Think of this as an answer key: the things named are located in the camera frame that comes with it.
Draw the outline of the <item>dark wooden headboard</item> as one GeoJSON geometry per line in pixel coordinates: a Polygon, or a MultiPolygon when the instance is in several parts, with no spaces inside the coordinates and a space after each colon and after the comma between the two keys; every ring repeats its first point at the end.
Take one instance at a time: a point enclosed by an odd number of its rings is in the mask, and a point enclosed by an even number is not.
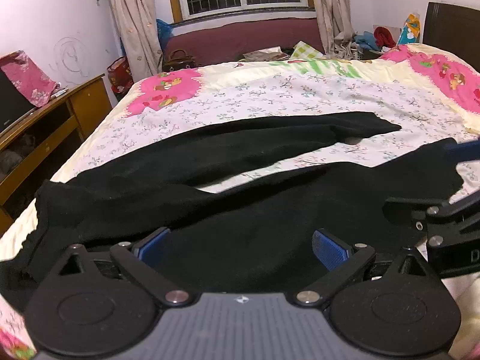
{"type": "Polygon", "coordinates": [[[429,2],[422,41],[453,53],[479,71],[479,30],[479,10],[429,2]]]}

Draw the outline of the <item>green checked cloth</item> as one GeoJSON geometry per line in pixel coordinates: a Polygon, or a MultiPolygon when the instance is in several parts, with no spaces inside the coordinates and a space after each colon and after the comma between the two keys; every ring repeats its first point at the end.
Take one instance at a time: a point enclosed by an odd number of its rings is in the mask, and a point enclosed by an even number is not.
{"type": "Polygon", "coordinates": [[[325,55],[314,47],[310,46],[304,41],[299,41],[293,49],[290,59],[293,60],[308,60],[308,59],[322,59],[325,55]]]}

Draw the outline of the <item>black pants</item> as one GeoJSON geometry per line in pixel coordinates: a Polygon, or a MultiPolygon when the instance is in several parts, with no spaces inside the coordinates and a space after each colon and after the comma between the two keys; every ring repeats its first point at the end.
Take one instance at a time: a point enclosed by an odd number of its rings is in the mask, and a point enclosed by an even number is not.
{"type": "Polygon", "coordinates": [[[392,135],[371,112],[244,119],[134,150],[37,192],[37,227],[1,263],[1,294],[23,311],[73,244],[107,250],[166,227],[154,269],[198,292],[298,290],[326,273],[312,253],[324,229],[393,254],[420,240],[383,214],[389,197],[448,200],[462,187],[445,141],[368,167],[337,162],[277,172],[219,193],[205,185],[348,138],[392,135]]]}

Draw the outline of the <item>floral bed quilt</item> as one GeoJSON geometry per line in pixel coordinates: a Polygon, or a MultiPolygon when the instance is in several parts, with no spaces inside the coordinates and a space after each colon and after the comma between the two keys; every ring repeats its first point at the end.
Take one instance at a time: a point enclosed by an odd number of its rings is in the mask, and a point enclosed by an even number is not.
{"type": "MultiPolygon", "coordinates": [[[[200,189],[221,192],[274,172],[297,170],[301,167],[339,162],[365,166],[383,164],[420,146],[446,137],[458,141],[473,138],[452,111],[450,102],[427,78],[415,73],[408,62],[363,63],[352,61],[318,61],[306,63],[224,63],[200,68],[202,88],[191,99],[168,105],[160,111],[146,108],[140,115],[127,117],[127,106],[140,99],[141,89],[150,79],[134,85],[131,92],[111,111],[72,157],[52,178],[64,182],[80,172],[105,164],[147,144],[205,125],[226,123],[237,119],[264,116],[310,116],[348,111],[373,112],[382,119],[402,126],[390,135],[377,135],[348,145],[338,143],[329,148],[301,154],[267,167],[243,172],[200,189]]],[[[182,321],[201,322],[194,312],[205,312],[207,323],[231,330],[233,338],[226,341],[233,354],[225,359],[241,359],[241,345],[234,339],[241,336],[240,328],[232,323],[246,322],[247,328],[260,328],[267,314],[280,311],[280,317],[291,311],[281,294],[206,294],[199,308],[180,311],[182,321]]],[[[23,318],[1,296],[1,349],[13,359],[32,359],[35,348],[24,326],[23,318]]]]}

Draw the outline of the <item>pile of clothes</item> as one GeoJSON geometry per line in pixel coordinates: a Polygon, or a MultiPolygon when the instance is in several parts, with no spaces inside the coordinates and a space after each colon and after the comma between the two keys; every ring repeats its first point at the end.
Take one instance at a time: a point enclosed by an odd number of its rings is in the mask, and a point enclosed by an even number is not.
{"type": "Polygon", "coordinates": [[[353,40],[357,46],[360,60],[377,59],[397,44],[391,31],[382,26],[377,26],[372,33],[369,31],[358,33],[354,35],[353,40]]]}

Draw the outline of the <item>beige curtain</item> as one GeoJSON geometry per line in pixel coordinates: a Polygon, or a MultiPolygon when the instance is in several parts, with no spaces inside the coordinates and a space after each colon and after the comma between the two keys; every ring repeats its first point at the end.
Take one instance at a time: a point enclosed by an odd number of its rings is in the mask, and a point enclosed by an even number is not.
{"type": "Polygon", "coordinates": [[[110,0],[134,81],[161,71],[163,52],[158,38],[155,0],[110,0]]]}
{"type": "Polygon", "coordinates": [[[329,59],[358,59],[350,0],[313,0],[324,54],[329,59]]]}

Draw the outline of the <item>wooden tv cabinet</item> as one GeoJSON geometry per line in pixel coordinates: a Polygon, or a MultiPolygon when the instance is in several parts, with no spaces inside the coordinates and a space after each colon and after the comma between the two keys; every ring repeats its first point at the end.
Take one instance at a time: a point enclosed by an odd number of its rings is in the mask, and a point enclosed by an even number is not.
{"type": "Polygon", "coordinates": [[[1,233],[111,110],[100,75],[31,111],[1,133],[1,233]]]}

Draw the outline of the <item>red gift bag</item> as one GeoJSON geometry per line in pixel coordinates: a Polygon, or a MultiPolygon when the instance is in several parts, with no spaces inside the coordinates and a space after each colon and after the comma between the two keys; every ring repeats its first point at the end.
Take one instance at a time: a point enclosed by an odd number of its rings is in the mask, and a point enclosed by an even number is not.
{"type": "Polygon", "coordinates": [[[112,86],[112,92],[119,102],[134,84],[127,58],[124,56],[118,58],[106,71],[112,86]]]}

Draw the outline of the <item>right beige curtain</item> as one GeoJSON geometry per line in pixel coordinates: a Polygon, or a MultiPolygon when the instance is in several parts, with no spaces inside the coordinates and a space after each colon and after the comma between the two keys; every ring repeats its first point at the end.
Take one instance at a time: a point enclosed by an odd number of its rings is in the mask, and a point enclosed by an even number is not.
{"type": "Polygon", "coordinates": [[[358,59],[350,0],[313,0],[324,54],[329,59],[358,59]]]}

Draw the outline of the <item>brown handbag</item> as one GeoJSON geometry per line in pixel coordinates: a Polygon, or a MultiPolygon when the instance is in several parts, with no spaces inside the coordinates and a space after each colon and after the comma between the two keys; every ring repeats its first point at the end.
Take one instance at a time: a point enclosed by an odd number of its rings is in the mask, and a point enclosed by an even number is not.
{"type": "Polygon", "coordinates": [[[184,49],[175,49],[163,62],[164,72],[173,72],[196,67],[197,63],[194,57],[189,55],[184,49]]]}

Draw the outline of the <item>black television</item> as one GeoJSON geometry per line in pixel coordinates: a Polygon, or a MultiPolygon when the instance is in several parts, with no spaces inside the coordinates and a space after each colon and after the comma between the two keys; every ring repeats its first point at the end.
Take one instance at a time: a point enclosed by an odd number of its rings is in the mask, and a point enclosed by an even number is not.
{"type": "Polygon", "coordinates": [[[9,80],[3,70],[0,70],[0,132],[20,122],[35,110],[26,97],[9,80]]]}

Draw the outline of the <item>colourful cartoon bag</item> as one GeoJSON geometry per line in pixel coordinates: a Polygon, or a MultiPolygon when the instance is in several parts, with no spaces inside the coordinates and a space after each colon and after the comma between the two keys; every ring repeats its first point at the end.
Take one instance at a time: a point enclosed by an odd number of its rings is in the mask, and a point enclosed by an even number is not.
{"type": "Polygon", "coordinates": [[[409,43],[418,43],[421,35],[421,21],[416,13],[411,13],[406,18],[400,32],[398,45],[405,45],[409,43]]]}

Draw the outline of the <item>blue plastic bag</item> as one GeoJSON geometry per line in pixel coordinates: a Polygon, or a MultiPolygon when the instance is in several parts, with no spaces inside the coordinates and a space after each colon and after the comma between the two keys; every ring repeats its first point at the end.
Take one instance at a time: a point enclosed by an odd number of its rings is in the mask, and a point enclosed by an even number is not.
{"type": "Polygon", "coordinates": [[[162,51],[165,51],[170,38],[173,36],[173,27],[171,24],[164,22],[162,19],[156,20],[157,35],[162,51]]]}

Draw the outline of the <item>left beige curtain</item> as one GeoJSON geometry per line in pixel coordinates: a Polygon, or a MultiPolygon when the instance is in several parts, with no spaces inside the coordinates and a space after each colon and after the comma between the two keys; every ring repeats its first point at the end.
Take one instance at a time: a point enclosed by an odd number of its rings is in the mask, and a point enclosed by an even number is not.
{"type": "Polygon", "coordinates": [[[134,81],[161,71],[163,52],[158,38],[155,0],[110,0],[134,81]]]}

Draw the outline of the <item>pink floral cloth cover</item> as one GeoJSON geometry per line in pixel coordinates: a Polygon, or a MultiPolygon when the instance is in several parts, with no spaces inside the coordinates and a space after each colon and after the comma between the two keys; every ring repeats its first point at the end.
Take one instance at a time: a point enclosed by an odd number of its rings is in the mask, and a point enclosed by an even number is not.
{"type": "Polygon", "coordinates": [[[51,80],[28,55],[18,50],[1,57],[1,70],[35,107],[46,105],[58,83],[51,80]]]}

